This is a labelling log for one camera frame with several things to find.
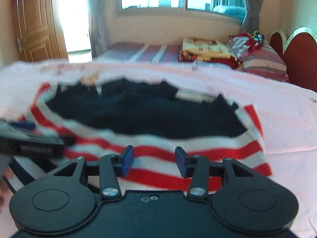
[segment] red headboard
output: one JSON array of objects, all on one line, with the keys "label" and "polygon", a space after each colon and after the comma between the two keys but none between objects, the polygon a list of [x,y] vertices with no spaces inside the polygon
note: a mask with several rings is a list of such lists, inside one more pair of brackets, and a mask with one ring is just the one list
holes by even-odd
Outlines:
[{"label": "red headboard", "polygon": [[289,81],[317,92],[317,35],[310,28],[296,30],[287,40],[283,31],[274,31],[270,45],[287,66]]}]

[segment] black garment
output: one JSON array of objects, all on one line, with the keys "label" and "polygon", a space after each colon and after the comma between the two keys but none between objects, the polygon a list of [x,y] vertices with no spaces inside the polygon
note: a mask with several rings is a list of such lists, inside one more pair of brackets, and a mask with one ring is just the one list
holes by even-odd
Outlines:
[{"label": "black garment", "polygon": [[63,92],[60,86],[47,106],[63,118],[127,135],[188,139],[236,137],[246,131],[222,96],[212,103],[196,103],[175,98],[178,89],[166,82],[149,85],[126,79],[101,87],[98,94],[95,86],[78,84]]}]

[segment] wooden door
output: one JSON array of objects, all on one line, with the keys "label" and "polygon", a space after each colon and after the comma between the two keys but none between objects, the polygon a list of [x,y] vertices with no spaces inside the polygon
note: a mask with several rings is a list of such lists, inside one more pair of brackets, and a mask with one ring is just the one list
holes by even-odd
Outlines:
[{"label": "wooden door", "polygon": [[52,0],[11,0],[12,23],[20,59],[36,62],[67,59],[60,24],[53,18]]}]

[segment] floor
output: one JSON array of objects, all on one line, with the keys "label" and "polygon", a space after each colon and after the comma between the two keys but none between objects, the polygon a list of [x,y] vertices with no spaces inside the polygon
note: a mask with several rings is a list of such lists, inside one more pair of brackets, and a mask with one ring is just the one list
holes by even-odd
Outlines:
[{"label": "floor", "polygon": [[91,50],[76,51],[76,52],[70,52],[67,54],[68,54],[68,60],[70,63],[81,63],[81,62],[92,61]]}]

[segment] clothing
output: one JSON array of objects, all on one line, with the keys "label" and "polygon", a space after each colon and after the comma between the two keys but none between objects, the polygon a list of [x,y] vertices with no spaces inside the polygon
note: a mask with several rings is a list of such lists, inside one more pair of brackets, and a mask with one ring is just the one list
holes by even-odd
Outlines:
[{"label": "clothing", "polygon": [[[43,86],[37,103],[24,114],[46,135],[70,134],[76,144],[65,150],[64,160],[33,159],[44,172],[66,160],[84,156],[98,160],[134,146],[135,159],[129,175],[120,178],[121,189],[177,189],[186,191],[190,179],[183,179],[174,162],[174,150],[181,146],[189,155],[203,155],[211,161],[225,157],[240,160],[270,176],[264,156],[263,131],[253,106],[238,107],[221,95],[184,95],[183,90],[161,82],[133,83],[126,79],[97,86]],[[31,176],[29,167],[16,159],[16,175]],[[90,183],[98,186],[97,178]],[[209,191],[221,187],[220,178],[210,178]]]}]

